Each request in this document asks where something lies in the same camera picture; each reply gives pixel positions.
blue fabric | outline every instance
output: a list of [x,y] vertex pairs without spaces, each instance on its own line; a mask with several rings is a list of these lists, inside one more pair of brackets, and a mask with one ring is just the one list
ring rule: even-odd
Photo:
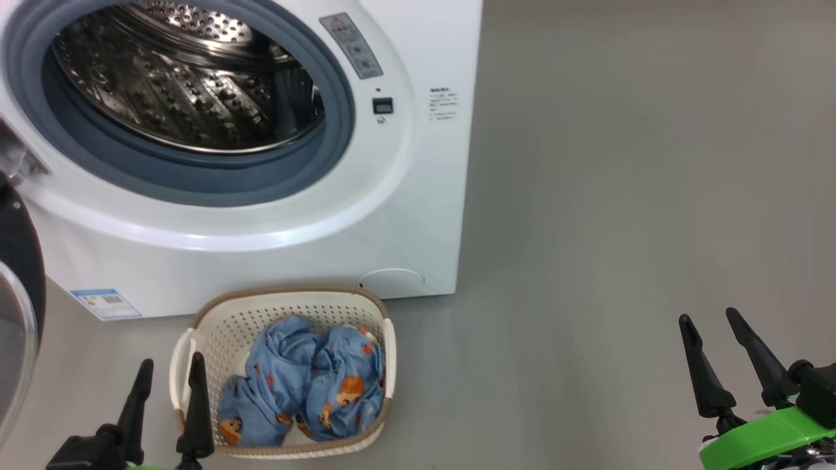
[[239,447],[274,447],[297,416],[315,441],[349,437],[371,426],[383,405],[383,352],[366,328],[309,332],[307,317],[289,315],[256,339],[246,376],[231,377],[221,395],[220,432]]
[[383,406],[384,376],[380,346],[356,328],[332,329],[313,360],[313,382],[302,412],[308,437],[331,441],[371,426]]
[[221,434],[240,447],[279,446],[293,425],[311,382],[311,365],[322,337],[310,319],[289,315],[256,338],[245,377],[224,385],[218,420]]

blue sticker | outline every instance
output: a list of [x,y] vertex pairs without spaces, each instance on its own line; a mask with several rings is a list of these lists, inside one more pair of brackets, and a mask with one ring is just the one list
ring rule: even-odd
[[71,290],[70,293],[101,320],[142,318],[116,289]]

washing machine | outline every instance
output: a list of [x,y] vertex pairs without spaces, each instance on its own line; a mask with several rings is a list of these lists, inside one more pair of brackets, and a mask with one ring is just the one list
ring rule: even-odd
[[3,0],[0,169],[48,276],[101,319],[453,293],[481,10]]

gray rubber seal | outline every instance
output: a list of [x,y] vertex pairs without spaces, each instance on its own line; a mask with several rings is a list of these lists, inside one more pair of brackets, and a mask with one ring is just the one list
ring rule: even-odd
[[238,18],[280,43],[319,87],[325,119],[292,145],[246,156],[191,154],[124,129],[87,102],[54,62],[49,45],[75,19],[119,0],[29,0],[3,38],[9,87],[41,135],[96,176],[179,204],[233,207],[302,191],[342,157],[354,130],[354,99],[337,59],[316,34],[270,0],[194,2]]

white plastic basket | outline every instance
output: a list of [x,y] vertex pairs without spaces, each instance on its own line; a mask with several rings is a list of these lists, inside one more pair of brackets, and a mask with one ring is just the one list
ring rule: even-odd
[[[301,314],[311,319],[314,333],[325,333],[334,326],[366,325],[385,352],[385,399],[374,424],[357,436],[331,442],[314,442],[296,426],[281,447],[234,447],[221,437],[217,425],[221,389],[230,375],[244,375],[244,364],[258,334],[276,318]],[[372,293],[352,287],[298,286],[233,292],[212,300],[177,341],[169,369],[169,392],[181,430],[185,423],[190,389],[189,365],[195,352],[206,361],[206,384],[212,409],[215,452],[234,457],[261,459],[299,459],[357,452],[368,447],[383,431],[395,394],[395,328],[383,302]]]

